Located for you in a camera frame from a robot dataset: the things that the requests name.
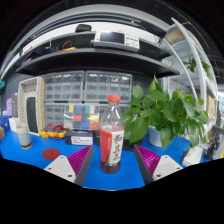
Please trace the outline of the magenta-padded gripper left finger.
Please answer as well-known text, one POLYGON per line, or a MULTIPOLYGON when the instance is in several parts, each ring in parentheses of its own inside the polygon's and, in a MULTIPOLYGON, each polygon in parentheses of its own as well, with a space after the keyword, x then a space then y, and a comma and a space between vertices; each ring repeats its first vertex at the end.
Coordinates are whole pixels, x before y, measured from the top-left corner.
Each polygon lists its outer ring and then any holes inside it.
POLYGON ((58 156, 53 162, 45 167, 44 170, 82 186, 93 154, 93 146, 89 145, 79 149, 69 156, 58 156))

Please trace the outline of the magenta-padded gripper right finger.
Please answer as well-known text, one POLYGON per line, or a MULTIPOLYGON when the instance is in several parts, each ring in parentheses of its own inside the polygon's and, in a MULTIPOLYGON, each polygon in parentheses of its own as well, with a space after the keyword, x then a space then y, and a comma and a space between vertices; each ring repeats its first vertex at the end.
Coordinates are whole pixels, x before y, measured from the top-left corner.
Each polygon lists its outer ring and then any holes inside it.
POLYGON ((160 180, 182 169, 182 167, 168 155, 159 156, 140 145, 134 146, 134 155, 145 184, 160 180))

